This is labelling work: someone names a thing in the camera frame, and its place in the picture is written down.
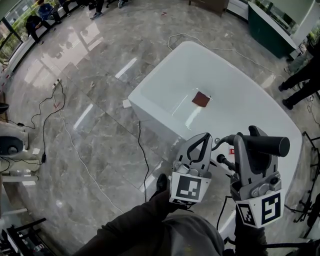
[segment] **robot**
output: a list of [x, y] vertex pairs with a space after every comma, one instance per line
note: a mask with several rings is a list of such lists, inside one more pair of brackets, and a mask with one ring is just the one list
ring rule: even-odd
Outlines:
[[238, 132], [216, 141], [209, 133], [187, 140], [173, 162], [170, 179], [171, 203], [192, 206], [200, 203], [210, 185], [211, 152], [222, 143], [234, 147], [234, 162], [223, 154], [216, 161], [232, 171], [230, 192], [244, 225], [261, 228], [283, 216], [285, 192], [278, 172], [278, 157], [290, 150], [287, 137], [268, 136], [256, 126], [249, 126], [249, 134]]

